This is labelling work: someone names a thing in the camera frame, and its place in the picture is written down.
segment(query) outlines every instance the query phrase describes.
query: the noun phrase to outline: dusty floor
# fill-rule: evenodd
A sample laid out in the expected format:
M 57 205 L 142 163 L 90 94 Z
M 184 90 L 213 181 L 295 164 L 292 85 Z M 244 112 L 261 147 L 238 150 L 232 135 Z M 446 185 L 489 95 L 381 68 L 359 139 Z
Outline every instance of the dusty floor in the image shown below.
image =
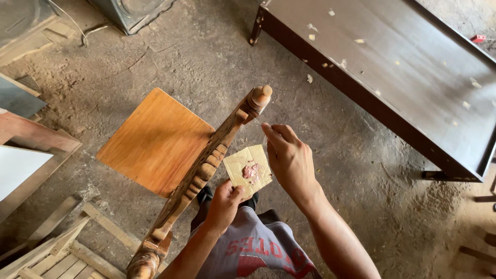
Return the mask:
M 83 29 L 105 21 L 84 0 L 58 2 Z M 496 0 L 421 2 L 467 37 L 496 38 Z M 315 149 L 317 179 L 383 278 L 476 278 L 481 266 L 457 250 L 460 245 L 489 249 L 477 233 L 479 226 L 496 232 L 492 205 L 470 198 L 489 194 L 496 168 L 483 185 L 419 180 L 421 171 L 435 167 L 403 140 L 268 35 L 262 33 L 254 48 L 247 43 L 258 4 L 180 0 L 134 37 L 107 28 L 89 36 L 89 48 L 74 38 L 0 68 L 14 78 L 33 76 L 49 103 L 41 123 L 84 144 L 1 224 L 0 253 L 24 241 L 73 193 L 85 200 L 99 195 L 109 214 L 143 238 L 165 199 L 97 161 L 99 148 L 154 87 L 217 127 L 252 87 L 270 84 L 273 102 L 260 118 L 291 125 Z M 262 140 L 261 129 L 250 123 L 230 152 Z M 226 178 L 221 168 L 209 184 L 216 187 Z M 168 262 L 184 246 L 197 208 L 192 204 L 176 222 Z M 257 211 L 269 208 L 292 227 L 324 277 L 332 278 L 303 214 L 277 182 L 260 191 Z M 133 251 L 90 225 L 80 242 L 123 270 Z

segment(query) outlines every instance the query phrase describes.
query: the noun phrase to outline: cable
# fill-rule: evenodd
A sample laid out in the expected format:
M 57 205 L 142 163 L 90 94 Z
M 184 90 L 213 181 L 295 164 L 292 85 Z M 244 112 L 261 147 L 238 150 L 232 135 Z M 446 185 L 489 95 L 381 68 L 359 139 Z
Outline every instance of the cable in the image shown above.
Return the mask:
M 63 13 L 65 13 L 65 15 L 67 15 L 72 20 L 72 22 L 74 22 L 74 24 L 77 26 L 77 28 L 79 29 L 81 34 L 83 34 L 83 45 L 85 47 L 88 47 L 88 44 L 89 44 L 88 38 L 86 38 L 86 35 L 84 35 L 83 30 L 81 30 L 81 28 L 79 28 L 79 25 L 77 25 L 77 23 L 74 21 L 74 19 L 72 19 L 72 17 L 70 17 L 70 15 L 68 13 L 66 13 L 61 7 L 57 6 L 57 4 L 55 4 L 52 0 L 48 0 L 48 2 L 52 3 L 55 7 L 57 7 L 59 10 L 61 10 Z

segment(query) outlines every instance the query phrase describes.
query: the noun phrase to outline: black shoe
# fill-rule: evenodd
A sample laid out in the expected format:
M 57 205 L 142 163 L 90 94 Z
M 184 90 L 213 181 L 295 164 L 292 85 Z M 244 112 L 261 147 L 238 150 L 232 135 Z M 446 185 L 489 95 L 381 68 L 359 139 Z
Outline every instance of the black shoe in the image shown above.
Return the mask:
M 198 195 L 196 195 L 199 205 L 201 205 L 204 201 L 211 201 L 213 197 L 212 190 L 208 186 L 203 187 Z
M 253 194 L 253 197 L 249 200 L 246 200 L 242 203 L 240 203 L 240 205 L 238 206 L 238 208 L 240 207 L 251 207 L 253 209 L 253 211 L 255 211 L 255 208 L 256 208 L 256 204 L 258 203 L 258 192 L 256 192 L 255 194 Z

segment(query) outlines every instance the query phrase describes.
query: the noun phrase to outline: dark brown table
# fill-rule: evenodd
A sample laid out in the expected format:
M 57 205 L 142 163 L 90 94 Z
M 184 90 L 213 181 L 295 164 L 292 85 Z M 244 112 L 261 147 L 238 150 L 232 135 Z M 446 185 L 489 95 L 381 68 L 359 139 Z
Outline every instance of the dark brown table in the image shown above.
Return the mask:
M 261 30 L 443 171 L 482 182 L 495 149 L 496 61 L 415 0 L 268 0 Z

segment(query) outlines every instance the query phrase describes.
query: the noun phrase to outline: left hand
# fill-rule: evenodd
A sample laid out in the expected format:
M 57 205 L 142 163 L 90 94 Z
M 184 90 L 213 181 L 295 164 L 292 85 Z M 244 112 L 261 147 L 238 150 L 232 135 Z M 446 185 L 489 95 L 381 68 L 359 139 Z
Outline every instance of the left hand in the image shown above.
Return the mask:
M 219 237 L 223 235 L 227 227 L 233 222 L 238 205 L 243 201 L 244 193 L 245 190 L 242 186 L 233 191 L 231 180 L 227 180 L 217 187 L 203 226 L 218 234 Z

